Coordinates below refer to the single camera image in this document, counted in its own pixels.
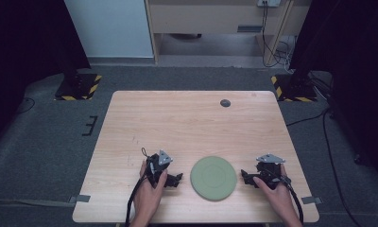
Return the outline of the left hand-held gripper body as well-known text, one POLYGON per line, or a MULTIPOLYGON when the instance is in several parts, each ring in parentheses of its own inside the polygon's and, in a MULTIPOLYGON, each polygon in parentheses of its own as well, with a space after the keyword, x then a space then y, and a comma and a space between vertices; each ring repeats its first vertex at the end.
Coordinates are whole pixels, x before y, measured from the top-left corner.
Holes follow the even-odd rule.
POLYGON ((172 162, 173 159, 162 149, 147 157, 145 174, 153 188, 157 186, 161 174, 172 162))

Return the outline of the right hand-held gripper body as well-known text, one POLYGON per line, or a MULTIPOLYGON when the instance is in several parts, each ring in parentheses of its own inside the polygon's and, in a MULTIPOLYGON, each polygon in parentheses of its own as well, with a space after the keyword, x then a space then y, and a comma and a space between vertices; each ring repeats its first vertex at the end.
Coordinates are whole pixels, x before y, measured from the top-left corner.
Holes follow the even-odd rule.
POLYGON ((270 189, 274 190, 278 183, 291 185, 291 180, 281 172, 281 165, 285 163, 285 159, 268 153, 257 157, 256 161, 258 162, 256 168, 259 172, 257 177, 262 179, 270 189))

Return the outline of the green round plate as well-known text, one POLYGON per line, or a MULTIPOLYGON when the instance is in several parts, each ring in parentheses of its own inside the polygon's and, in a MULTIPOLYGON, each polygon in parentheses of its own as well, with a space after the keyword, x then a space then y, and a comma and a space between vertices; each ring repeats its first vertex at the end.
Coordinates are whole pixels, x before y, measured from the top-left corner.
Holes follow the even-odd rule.
POLYGON ((222 201, 230 196, 237 184, 232 165, 217 156, 198 160, 191 169, 190 182, 195 192, 207 201, 222 201))

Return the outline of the person's left hand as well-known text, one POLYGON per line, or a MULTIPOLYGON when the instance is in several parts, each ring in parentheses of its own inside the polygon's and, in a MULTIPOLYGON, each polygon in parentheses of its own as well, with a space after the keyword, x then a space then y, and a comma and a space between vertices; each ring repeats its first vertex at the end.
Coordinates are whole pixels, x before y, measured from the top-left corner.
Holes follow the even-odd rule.
POLYGON ((133 200, 135 216, 132 220, 146 219, 151 221, 160 205, 167 173, 167 170, 163 171, 155 188, 152 187, 148 179, 143 180, 133 200))

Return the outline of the person's right hand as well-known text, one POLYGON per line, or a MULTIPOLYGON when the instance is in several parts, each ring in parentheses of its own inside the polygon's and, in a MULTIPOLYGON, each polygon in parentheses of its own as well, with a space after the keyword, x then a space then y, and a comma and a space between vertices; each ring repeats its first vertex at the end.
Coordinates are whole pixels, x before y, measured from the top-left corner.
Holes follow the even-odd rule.
POLYGON ((253 180, 262 190, 272 209, 281 220, 284 218, 298 218, 289 190, 284 184, 279 183, 277 187, 272 190, 260 178, 254 177, 253 180))

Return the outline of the grey tape strip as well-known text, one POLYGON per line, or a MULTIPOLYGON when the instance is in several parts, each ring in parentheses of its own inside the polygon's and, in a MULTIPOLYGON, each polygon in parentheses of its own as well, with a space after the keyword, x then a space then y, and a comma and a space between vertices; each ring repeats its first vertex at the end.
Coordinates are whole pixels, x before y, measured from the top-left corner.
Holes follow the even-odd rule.
POLYGON ((320 197, 313 197, 313 196, 303 197, 303 198, 301 198, 301 201, 302 201, 303 204, 310 204, 310 203, 322 204, 323 203, 322 198, 320 198, 320 197))
POLYGON ((76 195, 76 196, 71 196, 69 199, 69 203, 76 203, 78 201, 80 202, 89 202, 91 196, 89 195, 76 195))

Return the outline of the striped black stand base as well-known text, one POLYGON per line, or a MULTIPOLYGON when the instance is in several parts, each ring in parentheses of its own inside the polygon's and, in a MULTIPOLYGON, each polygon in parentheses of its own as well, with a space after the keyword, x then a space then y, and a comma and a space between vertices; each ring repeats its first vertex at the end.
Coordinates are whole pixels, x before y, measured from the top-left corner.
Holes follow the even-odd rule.
POLYGON ((278 101, 311 102, 317 94, 309 79, 297 79, 293 75, 278 74, 271 78, 278 101))
POLYGON ((56 100, 88 100, 97 89, 101 76, 98 74, 77 74, 65 78, 55 93, 56 100))

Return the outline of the black curtain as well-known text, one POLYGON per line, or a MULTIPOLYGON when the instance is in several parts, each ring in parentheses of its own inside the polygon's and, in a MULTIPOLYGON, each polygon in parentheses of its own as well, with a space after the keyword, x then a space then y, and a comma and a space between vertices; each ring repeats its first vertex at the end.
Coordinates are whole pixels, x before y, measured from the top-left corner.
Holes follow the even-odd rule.
POLYGON ((341 123, 378 172, 378 0, 312 0, 290 67, 333 76, 341 123))
POLYGON ((89 66, 64 0, 0 0, 0 134, 29 84, 89 66))

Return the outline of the light wooden desk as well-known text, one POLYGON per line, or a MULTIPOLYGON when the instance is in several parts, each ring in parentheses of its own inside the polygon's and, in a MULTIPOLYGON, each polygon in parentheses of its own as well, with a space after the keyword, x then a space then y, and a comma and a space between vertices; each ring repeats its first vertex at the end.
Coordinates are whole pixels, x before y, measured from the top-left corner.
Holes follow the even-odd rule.
POLYGON ((313 0, 281 0, 277 8, 257 0, 144 0, 154 59, 164 34, 253 33, 272 63, 283 36, 297 36, 313 0))

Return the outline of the grey power strip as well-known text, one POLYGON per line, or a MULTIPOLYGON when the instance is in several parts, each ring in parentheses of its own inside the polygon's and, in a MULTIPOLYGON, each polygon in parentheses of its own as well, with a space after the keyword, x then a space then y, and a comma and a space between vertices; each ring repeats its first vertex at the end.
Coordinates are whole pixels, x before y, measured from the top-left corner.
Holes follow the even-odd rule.
POLYGON ((277 8, 281 4, 281 0, 257 0, 258 7, 277 8))

